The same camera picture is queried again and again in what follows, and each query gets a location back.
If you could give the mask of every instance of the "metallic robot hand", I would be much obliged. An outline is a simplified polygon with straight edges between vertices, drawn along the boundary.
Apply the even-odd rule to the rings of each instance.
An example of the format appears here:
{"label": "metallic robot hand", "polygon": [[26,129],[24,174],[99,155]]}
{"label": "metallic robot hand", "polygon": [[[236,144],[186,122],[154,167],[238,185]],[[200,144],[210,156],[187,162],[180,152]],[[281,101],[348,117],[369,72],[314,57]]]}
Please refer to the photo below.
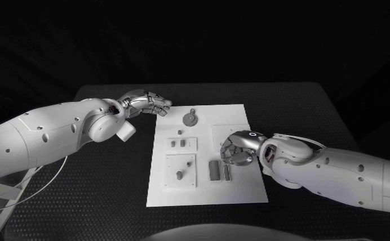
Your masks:
{"label": "metallic robot hand", "polygon": [[254,131],[236,131],[225,139],[221,147],[221,159],[225,163],[247,166],[267,138]]}
{"label": "metallic robot hand", "polygon": [[135,117],[140,113],[166,115],[171,106],[171,101],[157,94],[141,89],[127,92],[118,99],[118,103],[125,109],[125,118]]}

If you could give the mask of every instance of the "dark table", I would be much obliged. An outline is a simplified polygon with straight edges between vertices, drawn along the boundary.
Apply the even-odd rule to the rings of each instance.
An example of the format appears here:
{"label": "dark table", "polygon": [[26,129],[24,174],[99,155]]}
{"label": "dark table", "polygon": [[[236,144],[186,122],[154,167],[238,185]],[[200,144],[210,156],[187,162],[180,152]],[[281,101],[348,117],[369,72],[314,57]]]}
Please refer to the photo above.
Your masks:
{"label": "dark table", "polygon": [[[284,133],[325,146],[358,151],[358,145],[316,83],[128,84],[83,86],[75,101],[117,99],[143,88],[174,106],[244,104],[251,129]],[[114,136],[69,156],[43,192],[11,214],[5,240],[138,240],[184,225],[247,224],[312,239],[390,240],[390,213],[343,205],[306,191],[287,189],[262,176],[268,203],[145,208],[156,116],[130,120],[137,129],[125,143]],[[62,160],[31,179],[23,197],[50,180]]]}

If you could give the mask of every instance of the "robotic hand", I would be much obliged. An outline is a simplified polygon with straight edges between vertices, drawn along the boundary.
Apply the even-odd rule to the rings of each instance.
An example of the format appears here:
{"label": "robotic hand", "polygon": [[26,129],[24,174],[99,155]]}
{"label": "robotic hand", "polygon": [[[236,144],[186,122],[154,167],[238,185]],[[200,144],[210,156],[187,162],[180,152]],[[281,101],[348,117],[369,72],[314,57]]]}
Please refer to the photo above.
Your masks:
{"label": "robotic hand", "polygon": [[[300,140],[320,148],[313,150]],[[254,131],[231,134],[219,153],[236,166],[258,156],[262,173],[284,187],[304,187],[343,204],[390,212],[390,161],[300,137],[274,134],[268,139]]]}
{"label": "robotic hand", "polygon": [[115,134],[127,141],[135,129],[125,119],[140,113],[164,116],[170,106],[170,100],[134,90],[118,100],[83,99],[26,112],[0,124],[0,177],[57,161]]}

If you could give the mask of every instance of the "hole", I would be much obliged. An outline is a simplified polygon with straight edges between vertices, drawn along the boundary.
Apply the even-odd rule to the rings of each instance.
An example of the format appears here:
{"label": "hole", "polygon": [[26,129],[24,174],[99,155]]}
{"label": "hole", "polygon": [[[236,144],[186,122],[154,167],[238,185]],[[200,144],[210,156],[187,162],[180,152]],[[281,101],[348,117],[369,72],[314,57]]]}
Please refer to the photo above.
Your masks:
{"label": "hole", "polygon": [[46,133],[41,135],[41,140],[43,140],[43,142],[49,141],[49,135]]}

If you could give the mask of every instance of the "black tablecloth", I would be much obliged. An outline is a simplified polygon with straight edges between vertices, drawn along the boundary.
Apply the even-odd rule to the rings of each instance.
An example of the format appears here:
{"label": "black tablecloth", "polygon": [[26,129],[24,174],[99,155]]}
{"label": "black tablecloth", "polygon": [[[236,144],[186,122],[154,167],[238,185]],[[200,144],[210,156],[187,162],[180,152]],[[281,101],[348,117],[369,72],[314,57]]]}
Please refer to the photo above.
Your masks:
{"label": "black tablecloth", "polygon": [[[122,84],[83,86],[75,100],[117,99],[143,88],[174,106],[244,104],[251,129],[270,136],[307,137],[358,151],[356,143],[316,83]],[[262,176],[268,203],[145,208],[156,116],[130,120],[137,129],[125,143],[114,136],[69,156],[44,191],[11,214],[7,240],[138,240],[184,225],[257,225],[312,239],[390,240],[390,213],[346,206],[306,191],[287,189]],[[62,161],[30,181],[27,197],[50,180]]]}

